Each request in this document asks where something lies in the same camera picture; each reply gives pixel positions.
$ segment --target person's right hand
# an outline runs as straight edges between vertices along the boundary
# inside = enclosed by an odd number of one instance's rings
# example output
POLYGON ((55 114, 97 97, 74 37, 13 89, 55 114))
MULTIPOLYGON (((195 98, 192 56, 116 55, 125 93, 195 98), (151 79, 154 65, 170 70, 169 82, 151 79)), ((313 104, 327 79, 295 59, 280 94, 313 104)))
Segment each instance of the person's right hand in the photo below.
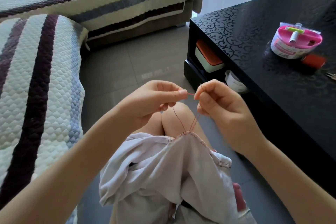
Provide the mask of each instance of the person's right hand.
POLYGON ((246 155, 265 140, 245 101, 226 84, 206 82, 198 87, 194 99, 199 100, 198 111, 211 116, 236 152, 246 155))

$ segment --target tile floor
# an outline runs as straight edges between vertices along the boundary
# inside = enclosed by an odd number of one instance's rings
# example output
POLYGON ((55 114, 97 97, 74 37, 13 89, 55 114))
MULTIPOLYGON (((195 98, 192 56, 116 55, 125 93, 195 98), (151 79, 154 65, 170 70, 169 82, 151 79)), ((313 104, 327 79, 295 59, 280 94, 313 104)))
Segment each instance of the tile floor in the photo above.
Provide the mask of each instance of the tile floor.
MULTIPOLYGON (((203 0, 201 14, 250 0, 203 0)), ((86 91, 82 126, 86 132, 105 112, 145 82, 161 79, 194 92, 183 75, 189 28, 169 28, 91 53, 82 60, 80 78, 86 91)), ((186 102, 189 107, 193 101, 186 102)), ((232 176, 241 184, 245 200, 258 223, 292 223, 288 212, 271 188, 244 159, 220 139, 215 124, 201 118, 200 124, 218 152, 235 163, 232 176)), ((99 177, 96 177, 79 204, 79 223, 108 223, 111 208, 100 207, 99 177)))

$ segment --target black table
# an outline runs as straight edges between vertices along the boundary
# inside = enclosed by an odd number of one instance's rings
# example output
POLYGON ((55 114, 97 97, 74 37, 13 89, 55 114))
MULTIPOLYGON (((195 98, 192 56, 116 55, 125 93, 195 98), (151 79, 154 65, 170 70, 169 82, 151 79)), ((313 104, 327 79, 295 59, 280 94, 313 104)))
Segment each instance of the black table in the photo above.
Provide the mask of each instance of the black table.
POLYGON ((265 136, 322 188, 336 197, 336 1, 253 0, 205 14, 190 21, 184 75, 200 83, 225 79, 233 73, 251 93, 244 94, 265 136), (327 58, 318 71, 305 69, 270 49, 280 22, 321 31, 323 42, 314 52, 327 58), (207 73, 195 57, 204 39, 226 67, 207 73))

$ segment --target person's left arm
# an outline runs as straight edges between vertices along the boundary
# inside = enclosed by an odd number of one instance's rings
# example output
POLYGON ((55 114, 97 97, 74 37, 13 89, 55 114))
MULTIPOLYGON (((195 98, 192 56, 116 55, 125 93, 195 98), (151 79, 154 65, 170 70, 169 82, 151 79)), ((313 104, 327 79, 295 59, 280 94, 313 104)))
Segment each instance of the person's left arm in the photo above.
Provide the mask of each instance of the person's left arm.
POLYGON ((64 224, 87 186, 129 134, 147 124, 187 91, 171 82, 151 81, 101 117, 84 137, 1 211, 0 223, 64 224))

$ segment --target person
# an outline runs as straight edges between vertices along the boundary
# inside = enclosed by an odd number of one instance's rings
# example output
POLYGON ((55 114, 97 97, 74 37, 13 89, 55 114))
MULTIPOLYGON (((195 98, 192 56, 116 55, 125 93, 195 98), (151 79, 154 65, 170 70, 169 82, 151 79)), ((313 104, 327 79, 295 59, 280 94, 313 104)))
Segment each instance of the person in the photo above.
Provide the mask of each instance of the person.
MULTIPOLYGON (((0 223, 64 224, 129 134, 140 131, 177 137, 183 128, 174 111, 185 127, 191 124, 192 112, 177 103, 186 98, 186 90, 165 81, 150 81, 135 90, 13 198, 0 211, 0 223)), ((199 112, 210 116, 233 150, 253 163, 297 224, 336 222, 336 200, 264 137, 239 94, 212 80, 202 84, 194 98, 199 100, 199 112)), ((210 146, 199 124, 193 131, 210 146)))

